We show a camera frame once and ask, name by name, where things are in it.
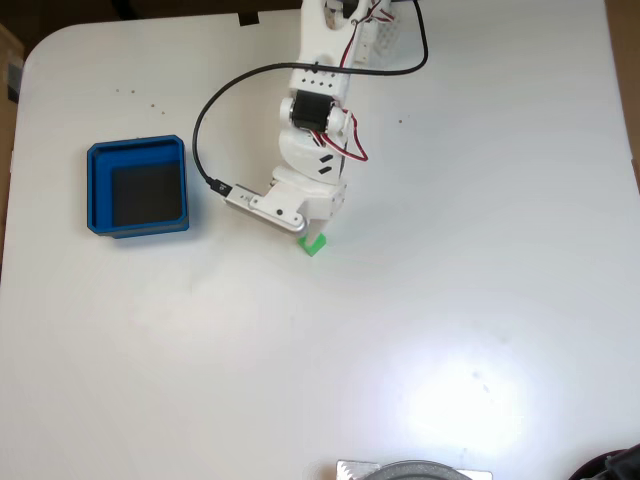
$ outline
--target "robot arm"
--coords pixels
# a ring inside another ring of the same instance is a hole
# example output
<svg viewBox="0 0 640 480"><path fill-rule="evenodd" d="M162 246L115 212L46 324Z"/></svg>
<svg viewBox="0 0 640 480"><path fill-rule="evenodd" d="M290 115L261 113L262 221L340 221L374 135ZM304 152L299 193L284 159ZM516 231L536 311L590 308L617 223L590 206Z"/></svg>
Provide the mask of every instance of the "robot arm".
<svg viewBox="0 0 640 480"><path fill-rule="evenodd" d="M391 0L305 0L298 62L350 68L366 62L380 22L389 23ZM236 185L227 204L304 240L313 255L324 245L327 222L344 203L345 157L366 161L357 139L357 122L344 108L350 75L310 69L293 71L290 95L280 107L280 152L287 166L273 171L269 192L261 196ZM360 155L347 152L351 136Z"/></svg>

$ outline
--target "blue container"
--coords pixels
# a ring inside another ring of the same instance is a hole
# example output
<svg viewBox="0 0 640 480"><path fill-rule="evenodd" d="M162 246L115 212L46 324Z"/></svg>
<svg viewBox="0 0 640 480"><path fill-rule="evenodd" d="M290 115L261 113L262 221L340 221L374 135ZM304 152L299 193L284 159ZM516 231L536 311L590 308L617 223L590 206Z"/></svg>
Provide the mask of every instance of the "blue container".
<svg viewBox="0 0 640 480"><path fill-rule="evenodd" d="M188 229L182 140L168 135L91 147L87 225L98 235L114 238Z"/></svg>

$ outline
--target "black cable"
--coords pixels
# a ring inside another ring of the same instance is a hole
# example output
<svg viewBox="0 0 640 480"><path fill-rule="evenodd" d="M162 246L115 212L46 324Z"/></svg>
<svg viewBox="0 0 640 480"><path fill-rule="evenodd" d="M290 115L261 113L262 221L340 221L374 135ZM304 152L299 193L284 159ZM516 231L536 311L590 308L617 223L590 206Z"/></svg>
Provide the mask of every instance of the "black cable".
<svg viewBox="0 0 640 480"><path fill-rule="evenodd" d="M213 97L209 99L209 101L205 104L198 115L198 119L196 120L196 124L193 128L193 139L192 139L192 150L193 150L193 161L202 175L202 178L205 179L207 184L211 187L213 191L219 193L223 197L229 195L231 191L231 186L227 185L221 180L211 178L207 175L204 168L202 167L202 163L200 162L200 155L198 155L198 133L200 131L200 125L202 124L202 120L204 116L207 114L211 105L215 103L218 98L220 98L227 90L229 90L234 85L237 85L243 80L247 78L253 77L260 73L270 72L272 70L281 70L284 68L298 68L298 69L308 69L313 72L330 72L330 73L341 73L345 75L368 75L368 76L377 76L377 77L396 77L399 75L408 75L410 73L417 72L422 67L425 66L427 60L429 58L429 46L427 44L427 34L424 28L424 20L422 18L422 11L420 10L420 5L418 5L418 0L413 0L413 5L416 8L416 14L418 16L418 24L420 25L420 36L422 38L422 47L424 50L424 55L422 61L416 65L415 67L406 68L404 70L369 70L369 69L361 69L361 68L341 68L341 67L331 67L328 65L317 65L313 63L296 63L296 62L288 62L288 63L274 63L272 65L265 65L264 67L256 68L247 73L243 73L239 77L234 78L229 83L227 83L224 87L218 90Z"/></svg>

